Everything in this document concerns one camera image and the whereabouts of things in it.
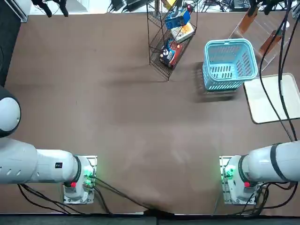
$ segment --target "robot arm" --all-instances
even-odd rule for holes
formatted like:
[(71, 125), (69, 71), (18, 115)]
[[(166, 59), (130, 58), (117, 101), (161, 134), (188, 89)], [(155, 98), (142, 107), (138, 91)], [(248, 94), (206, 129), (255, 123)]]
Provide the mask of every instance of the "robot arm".
[(95, 170), (89, 160), (6, 138), (17, 129), (20, 118), (18, 101), (0, 87), (0, 184), (63, 183), (66, 203), (92, 203), (90, 176), (95, 176)]
[(300, 181), (300, 141), (274, 144), (232, 157), (224, 169), (231, 202), (246, 204), (260, 182)]

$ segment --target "mounting plate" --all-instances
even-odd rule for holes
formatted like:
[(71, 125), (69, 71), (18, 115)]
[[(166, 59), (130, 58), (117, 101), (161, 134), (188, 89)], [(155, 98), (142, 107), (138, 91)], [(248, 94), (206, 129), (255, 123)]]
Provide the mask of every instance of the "mounting plate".
[[(238, 171), (232, 170), (232, 175), (228, 177), (228, 169), (236, 167), (240, 156), (220, 156), (220, 171), (222, 179), (222, 189), (225, 204), (245, 205), (256, 190), (256, 187), (245, 188)], [(255, 195), (247, 203), (247, 205), (255, 204)]]
[[(92, 176), (96, 176), (96, 169), (97, 169), (97, 156), (79, 156), (82, 163), (82, 174), (79, 181), (76, 184), (76, 188), (64, 188), (64, 204), (91, 204), (94, 202), (94, 184), (95, 179), (88, 178), (85, 176), (85, 168), (91, 168), (88, 173), (91, 173)], [(72, 195), (70, 192), (80, 191), (81, 187), (83, 187), (83, 192), (80, 194), (81, 198), (70, 198)]]

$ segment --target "black cable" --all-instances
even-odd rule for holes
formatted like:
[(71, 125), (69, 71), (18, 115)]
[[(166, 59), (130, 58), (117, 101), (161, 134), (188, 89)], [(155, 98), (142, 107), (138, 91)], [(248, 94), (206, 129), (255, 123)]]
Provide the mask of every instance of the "black cable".
[(2, 61), (0, 61), (0, 72), (2, 71), (2, 69), (3, 69), (3, 65), (4, 65), (4, 54), (3, 54), (3, 50), (2, 50), (2, 48), (1, 48), (1, 46), (0, 46), (0, 53), (1, 53), (1, 58), (0, 58), (0, 60)]
[(46, 207), (46, 206), (42, 206), (42, 205), (40, 205), (40, 204), (37, 204), (37, 203), (31, 201), (31, 200), (26, 196), (26, 194), (23, 192), (23, 190), (22, 190), (22, 188), (21, 188), (21, 185), (18, 184), (18, 188), (19, 188), (21, 194), (23, 195), (23, 197), (24, 197), (28, 202), (30, 202), (31, 204), (33, 204), (33, 205), (35, 205), (35, 206), (38, 206), (38, 207), (41, 207), (41, 208), (43, 208), (43, 209), (47, 209), (47, 210), (52, 210), (52, 211), (60, 212), (60, 213), (62, 213), (62, 214), (67, 214), (67, 213), (65, 213), (65, 212), (63, 212), (63, 211), (56, 210), (56, 209), (53, 209), (53, 208), (50, 208), (50, 207)]
[(121, 197), (127, 198), (128, 200), (132, 201), (133, 203), (135, 203), (135, 204), (137, 204), (137, 205), (139, 205), (139, 206), (142, 206), (142, 207), (144, 207), (144, 208), (146, 208), (146, 209), (148, 209), (148, 210), (151, 210), (151, 209), (152, 209), (152, 208), (150, 208), (150, 207), (148, 207), (148, 206), (145, 206), (144, 204), (141, 204), (141, 203), (137, 202), (136, 200), (130, 198), (128, 195), (126, 195), (126, 194), (120, 192), (118, 189), (112, 187), (111, 185), (109, 185), (109, 184), (106, 183), (105, 181), (99, 179), (98, 177), (90, 176), (90, 178), (94, 178), (94, 179), (96, 179), (96, 180), (98, 180), (98, 181), (104, 183), (104, 184), (107, 185), (109, 188), (111, 188), (111, 189), (114, 191), (114, 193), (120, 195)]
[[(285, 200), (283, 203), (281, 203), (281, 204), (279, 204), (279, 205), (275, 205), (275, 206), (265, 207), (264, 205), (266, 204), (267, 199), (268, 199), (268, 197), (269, 197), (269, 186), (270, 186), (270, 185), (274, 185), (275, 183), (274, 183), (274, 182), (266, 182), (266, 183), (263, 183), (263, 184), (260, 186), (259, 190), (260, 190), (261, 188), (263, 188), (263, 186), (266, 185), (266, 184), (268, 184), (268, 185), (267, 185), (266, 190), (265, 190), (265, 193), (264, 193), (264, 195), (263, 195), (264, 198), (263, 198), (263, 201), (262, 201), (262, 207), (261, 207), (261, 205), (260, 205), (260, 207), (255, 208), (255, 210), (259, 210), (259, 211), (258, 211), (259, 214), (262, 212), (262, 210), (276, 209), (276, 208), (280, 208), (280, 207), (282, 207), (282, 206), (288, 204), (288, 203), (291, 201), (291, 199), (294, 197), (294, 195), (295, 195), (295, 193), (296, 193), (296, 190), (297, 190), (297, 186), (298, 186), (298, 183), (296, 183), (295, 186), (294, 186), (294, 190), (293, 190), (293, 192), (291, 193), (290, 197), (289, 197), (287, 200)], [(247, 205), (244, 206), (244, 208), (243, 208), (243, 210), (242, 210), (241, 212), (237, 212), (237, 213), (230, 214), (230, 216), (234, 216), (234, 215), (238, 215), (238, 214), (241, 215), (242, 213), (245, 213), (245, 212), (254, 211), (253, 209), (245, 210), (246, 206), (247, 206)], [(254, 214), (251, 213), (250, 215), (246, 215), (246, 216), (257, 216), (257, 215), (259, 215), (258, 213), (254, 213)]]
[(264, 207), (263, 209), (276, 209), (276, 208), (279, 208), (279, 207), (282, 207), (282, 206), (288, 204), (291, 201), (291, 199), (294, 197), (297, 187), (298, 187), (298, 183), (295, 184), (294, 190), (292, 191), (290, 197), (285, 202), (283, 202), (279, 205), (275, 205), (275, 206)]
[(107, 11), (106, 11), (107, 13), (108, 13), (108, 9), (110, 8), (110, 6), (112, 6), (112, 4), (113, 4), (113, 3), (111, 2), (111, 3), (109, 4), (109, 6), (107, 7)]
[(106, 202), (105, 202), (105, 200), (104, 200), (104, 197), (103, 197), (101, 191), (100, 191), (97, 187), (94, 187), (94, 189), (95, 189), (95, 191), (98, 192), (98, 194), (99, 194), (99, 196), (100, 196), (100, 198), (101, 198), (101, 201), (102, 201), (102, 203), (103, 203), (103, 206), (104, 206), (104, 208), (105, 208), (106, 213), (107, 213), (107, 214), (112, 214), (112, 213), (110, 212), (110, 210), (108, 209), (107, 205), (106, 205)]
[[(31, 187), (27, 186), (27, 185), (22, 185), (21, 186), (26, 190), (28, 191), (29, 193), (35, 195), (35, 196), (38, 196), (40, 198), (43, 198), (45, 200), (45, 198), (47, 198), (45, 195), (43, 195), (42, 193), (32, 189)], [(63, 211), (65, 211), (67, 214), (71, 214), (70, 212), (68, 212), (67, 210), (65, 210), (63, 207), (61, 207), (60, 205), (58, 205), (57, 203), (54, 203), (57, 207), (61, 208)]]
[(73, 210), (74, 212), (79, 213), (80, 215), (86, 215), (85, 213), (79, 212), (79, 211), (73, 209), (72, 207), (70, 207), (70, 206), (68, 206), (68, 205), (66, 205), (66, 204), (64, 204), (64, 203), (61, 203), (61, 202), (58, 202), (58, 201), (54, 201), (54, 200), (52, 200), (52, 199), (46, 197), (46, 196), (43, 195), (42, 193), (36, 191), (36, 190), (33, 189), (32, 187), (27, 186), (26, 184), (21, 184), (21, 186), (22, 186), (23, 188), (26, 188), (26, 190), (27, 190), (28, 192), (32, 193), (33, 195), (35, 195), (35, 196), (37, 196), (37, 197), (40, 197), (40, 198), (42, 198), (42, 199), (44, 199), (44, 200), (46, 200), (46, 201), (49, 201), (49, 202), (56, 203), (56, 204), (62, 205), (62, 206), (64, 206), (64, 207), (67, 207), (68, 209), (71, 209), (71, 210)]
[(280, 96), (280, 101), (281, 101), (282, 108), (285, 112), (287, 120), (289, 121), (291, 130), (292, 130), (292, 133), (293, 133), (293, 136), (294, 136), (294, 140), (297, 141), (298, 139), (297, 139), (297, 136), (296, 136), (295, 128), (294, 128), (294, 125), (293, 125), (293, 123), (292, 123), (292, 121), (289, 117), (288, 111), (286, 109), (285, 100), (284, 100), (284, 97), (282, 95), (282, 90), (281, 90), (281, 88), (282, 88), (282, 86), (281, 86), (281, 84), (282, 84), (282, 71), (283, 71), (281, 60), (282, 60), (282, 54), (283, 54), (283, 47), (284, 47), (284, 43), (285, 43), (286, 23), (287, 23), (288, 14), (291, 10), (291, 5), (292, 5), (292, 1), (288, 0), (287, 10), (286, 10), (286, 14), (285, 14), (285, 23), (284, 23), (283, 30), (282, 30), (282, 38), (281, 38), (281, 46), (280, 46), (280, 54), (279, 54), (278, 89), (279, 89), (279, 96)]
[(286, 60), (286, 57), (287, 57), (287, 53), (288, 53), (288, 51), (289, 51), (289, 49), (290, 49), (290, 46), (291, 46), (291, 43), (292, 43), (292, 38), (293, 38), (293, 36), (294, 36), (294, 33), (295, 33), (295, 30), (296, 30), (297, 24), (298, 24), (298, 22), (299, 22), (299, 19), (300, 19), (300, 14), (298, 15), (297, 20), (296, 20), (296, 23), (294, 24), (294, 27), (293, 27), (293, 29), (292, 29), (291, 37), (290, 37), (289, 43), (288, 43), (287, 48), (286, 48), (285, 56), (284, 56), (283, 61), (282, 61), (282, 69), (281, 69), (281, 73), (283, 72), (283, 66), (285, 65), (285, 60)]
[(280, 24), (279, 28), (277, 29), (277, 31), (276, 31), (274, 37), (273, 37), (272, 40), (270, 41), (270, 43), (269, 43), (267, 49), (265, 50), (265, 52), (264, 52), (264, 54), (263, 54), (263, 56), (262, 56), (261, 64), (260, 64), (260, 66), (259, 66), (259, 79), (260, 79), (260, 82), (261, 82), (261, 85), (262, 85), (262, 89), (263, 89), (264, 93), (266, 94), (266, 97), (267, 97), (267, 99), (268, 99), (268, 101), (269, 101), (269, 103), (270, 103), (272, 109), (274, 110), (274, 113), (275, 113), (276, 116), (278, 117), (278, 120), (279, 120), (280, 124), (282, 125), (282, 127), (284, 128), (284, 130), (285, 130), (286, 134), (288, 135), (290, 141), (292, 142), (293, 139), (292, 139), (292, 137), (291, 137), (289, 131), (288, 131), (288, 130), (286, 129), (286, 127), (284, 126), (284, 124), (283, 124), (283, 122), (282, 122), (282, 120), (281, 120), (281, 118), (280, 118), (278, 112), (276, 111), (276, 109), (275, 109), (275, 107), (274, 107), (274, 105), (273, 105), (273, 103), (272, 103), (272, 101), (271, 101), (271, 99), (270, 99), (270, 97), (269, 97), (269, 95), (268, 95), (268, 93), (267, 93), (267, 90), (266, 90), (266, 88), (265, 88), (265, 86), (264, 86), (264, 84), (263, 84), (263, 79), (262, 79), (263, 60), (264, 60), (264, 58), (265, 58), (265, 56), (266, 56), (268, 50), (270, 49), (272, 43), (274, 42), (276, 36), (278, 35), (278, 33), (279, 33), (281, 27), (283, 26), (284, 22), (285, 22), (285, 18), (284, 18), (283, 21), (281, 22), (281, 24)]

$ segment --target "brown table surface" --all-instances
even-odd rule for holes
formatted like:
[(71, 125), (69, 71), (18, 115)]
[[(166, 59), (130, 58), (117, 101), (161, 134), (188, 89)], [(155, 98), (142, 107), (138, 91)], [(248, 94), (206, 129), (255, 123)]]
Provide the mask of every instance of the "brown table surface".
[[(212, 213), (221, 191), (219, 156), (288, 141), (279, 122), (252, 122), (243, 88), (227, 101), (199, 95), (195, 71), (204, 45), (227, 38), (243, 15), (199, 14), (196, 36), (169, 82), (148, 65), (146, 14), (30, 16), (21, 25), (6, 84), (22, 106), (12, 138), (36, 148), (98, 155), (99, 177), (161, 210)], [(298, 83), (299, 37), (296, 31), (284, 69)], [(275, 74), (277, 66), (275, 60), (263, 74)], [(299, 130), (299, 120), (294, 125)], [(58, 184), (32, 186), (61, 199)], [(48, 212), (27, 203), (16, 185), (0, 188), (0, 212)], [(103, 194), (112, 212), (143, 210)], [(267, 205), (289, 194), (271, 188)], [(297, 192), (287, 206), (264, 213), (300, 216), (299, 198)], [(222, 202), (217, 213), (241, 209)], [(77, 208), (103, 212), (97, 201)]]

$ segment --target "plastic basket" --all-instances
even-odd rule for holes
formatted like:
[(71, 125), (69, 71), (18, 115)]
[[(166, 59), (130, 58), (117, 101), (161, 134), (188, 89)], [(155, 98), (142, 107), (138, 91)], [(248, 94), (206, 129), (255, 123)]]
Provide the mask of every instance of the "plastic basket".
[(208, 91), (235, 90), (258, 71), (253, 47), (243, 38), (209, 41), (202, 69)]

